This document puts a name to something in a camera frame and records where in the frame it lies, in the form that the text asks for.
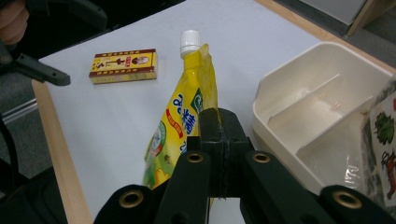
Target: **gray floor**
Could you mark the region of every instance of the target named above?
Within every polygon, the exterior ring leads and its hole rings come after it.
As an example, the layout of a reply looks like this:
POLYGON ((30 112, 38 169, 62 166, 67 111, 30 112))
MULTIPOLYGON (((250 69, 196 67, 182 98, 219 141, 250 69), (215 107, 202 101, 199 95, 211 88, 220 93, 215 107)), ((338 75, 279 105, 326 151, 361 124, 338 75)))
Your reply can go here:
MULTIPOLYGON (((345 36, 346 27, 329 18, 318 17, 320 13, 312 8, 299 9, 293 6, 289 8, 304 14, 309 20, 344 38, 345 41, 396 67, 396 8, 353 36, 345 36)), ((0 90, 1 114, 35 98, 31 79, 20 74, 1 75, 0 90)), ((50 154, 37 110, 10 122, 7 126, 17 145, 22 174, 32 177, 51 166, 50 154)), ((7 148, 2 138, 0 138, 0 158, 8 161, 7 148)))

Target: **plastic container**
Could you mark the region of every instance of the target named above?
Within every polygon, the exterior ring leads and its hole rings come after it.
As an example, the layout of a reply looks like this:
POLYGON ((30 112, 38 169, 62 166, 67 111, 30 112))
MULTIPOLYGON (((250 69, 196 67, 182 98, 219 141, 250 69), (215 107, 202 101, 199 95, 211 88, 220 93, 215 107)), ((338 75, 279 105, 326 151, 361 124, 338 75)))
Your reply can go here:
POLYGON ((391 73, 353 51, 323 42, 262 78, 253 129, 297 179, 365 191, 361 122, 391 73))

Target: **small box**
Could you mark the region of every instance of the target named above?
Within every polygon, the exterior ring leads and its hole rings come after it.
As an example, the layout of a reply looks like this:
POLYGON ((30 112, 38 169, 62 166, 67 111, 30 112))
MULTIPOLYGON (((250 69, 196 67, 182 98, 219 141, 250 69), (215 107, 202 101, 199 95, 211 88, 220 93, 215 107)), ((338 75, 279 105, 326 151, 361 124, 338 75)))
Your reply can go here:
POLYGON ((157 78, 155 49, 139 49, 96 54, 90 72, 93 84, 157 78))

